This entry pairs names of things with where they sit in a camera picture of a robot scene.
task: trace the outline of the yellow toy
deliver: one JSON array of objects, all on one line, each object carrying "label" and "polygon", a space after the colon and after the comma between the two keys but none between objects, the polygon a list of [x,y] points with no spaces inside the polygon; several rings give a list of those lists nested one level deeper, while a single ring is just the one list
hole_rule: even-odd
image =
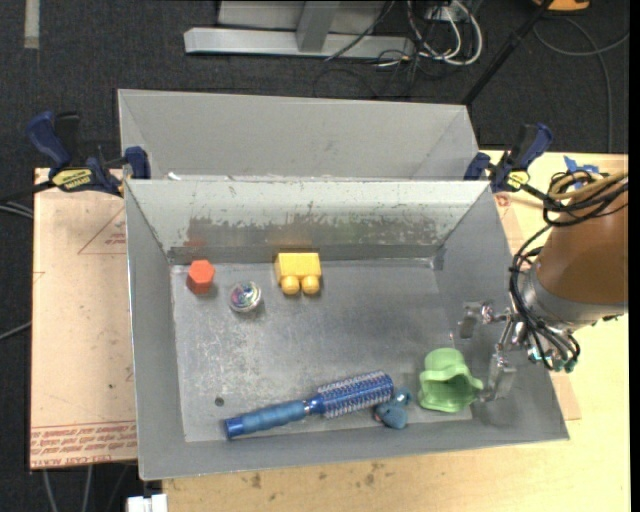
[{"label": "yellow toy", "polygon": [[274,263],[278,284],[285,295],[295,295],[302,287],[307,295],[320,291],[320,257],[317,252],[281,252]]}]

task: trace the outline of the green cup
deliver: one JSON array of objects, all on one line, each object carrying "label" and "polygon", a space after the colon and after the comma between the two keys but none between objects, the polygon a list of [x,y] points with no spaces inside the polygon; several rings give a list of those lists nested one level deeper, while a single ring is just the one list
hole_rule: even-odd
[{"label": "green cup", "polygon": [[483,385],[471,375],[459,350],[436,349],[424,358],[418,403],[425,409],[458,412],[473,402]]}]

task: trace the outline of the clamp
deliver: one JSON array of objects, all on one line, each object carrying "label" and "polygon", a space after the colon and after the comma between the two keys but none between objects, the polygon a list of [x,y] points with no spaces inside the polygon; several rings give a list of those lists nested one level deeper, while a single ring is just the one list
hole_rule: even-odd
[{"label": "clamp", "polygon": [[122,181],[109,172],[109,167],[113,165],[128,165],[130,172],[126,177],[151,177],[147,155],[139,146],[127,148],[123,157],[109,162],[105,162],[100,154],[99,158],[88,158],[84,166],[71,166],[79,124],[80,117],[73,112],[54,116],[52,112],[45,111],[32,118],[27,125],[26,134],[38,151],[53,160],[49,179],[27,190],[4,196],[0,202],[12,201],[52,187],[58,187],[64,192],[93,190],[122,196]]},{"label": "clamp", "polygon": [[497,165],[491,163],[489,155],[480,152],[467,167],[464,179],[476,181],[488,170],[493,193],[528,188],[529,166],[552,142],[551,130],[544,124],[524,124],[520,127],[516,143],[502,154]]}]

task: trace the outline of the white object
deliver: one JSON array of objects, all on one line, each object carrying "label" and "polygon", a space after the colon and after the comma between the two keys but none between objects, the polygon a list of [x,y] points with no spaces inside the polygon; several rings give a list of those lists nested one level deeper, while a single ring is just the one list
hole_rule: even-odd
[{"label": "white object", "polygon": [[127,499],[126,512],[168,512],[168,510],[166,494],[155,494],[150,498],[134,496]]}]

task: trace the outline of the blue hairbrush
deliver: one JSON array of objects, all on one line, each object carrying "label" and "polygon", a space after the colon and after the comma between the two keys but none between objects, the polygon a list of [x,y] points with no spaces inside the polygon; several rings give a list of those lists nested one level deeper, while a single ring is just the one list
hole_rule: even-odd
[{"label": "blue hairbrush", "polygon": [[388,402],[392,395],[391,377],[378,370],[321,386],[317,394],[308,400],[294,400],[265,407],[242,416],[229,418],[224,420],[224,423],[227,437],[232,439],[299,421],[311,414],[324,414],[326,418],[337,418]]}]

